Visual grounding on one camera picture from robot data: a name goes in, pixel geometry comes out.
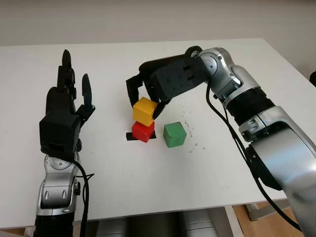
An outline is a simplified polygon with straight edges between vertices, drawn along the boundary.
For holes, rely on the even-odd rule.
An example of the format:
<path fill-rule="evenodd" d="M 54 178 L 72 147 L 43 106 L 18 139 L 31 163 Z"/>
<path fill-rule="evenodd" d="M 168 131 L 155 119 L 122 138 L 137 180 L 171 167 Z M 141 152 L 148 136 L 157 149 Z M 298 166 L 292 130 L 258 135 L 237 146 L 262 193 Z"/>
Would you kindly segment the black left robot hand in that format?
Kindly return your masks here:
<path fill-rule="evenodd" d="M 95 111 L 88 74 L 82 77 L 84 103 L 78 109 L 75 83 L 71 55 L 65 49 L 58 66 L 57 85 L 47 93 L 45 116 L 39 122 L 40 149 L 51 157 L 70 159 L 80 150 L 80 130 Z"/>

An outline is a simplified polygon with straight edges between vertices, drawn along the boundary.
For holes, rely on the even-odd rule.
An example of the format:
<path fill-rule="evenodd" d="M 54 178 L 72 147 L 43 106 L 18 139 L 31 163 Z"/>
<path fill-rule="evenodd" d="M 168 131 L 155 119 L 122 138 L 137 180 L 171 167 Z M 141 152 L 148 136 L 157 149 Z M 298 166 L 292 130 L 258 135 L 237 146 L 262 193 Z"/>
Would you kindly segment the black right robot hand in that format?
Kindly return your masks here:
<path fill-rule="evenodd" d="M 172 98 L 185 93 L 209 76 L 199 46 L 192 46 L 184 54 L 147 61 L 139 67 L 139 74 L 126 81 L 128 97 L 132 106 L 139 100 L 138 88 L 145 86 L 150 99 L 158 105 L 152 118 L 156 119 Z"/>

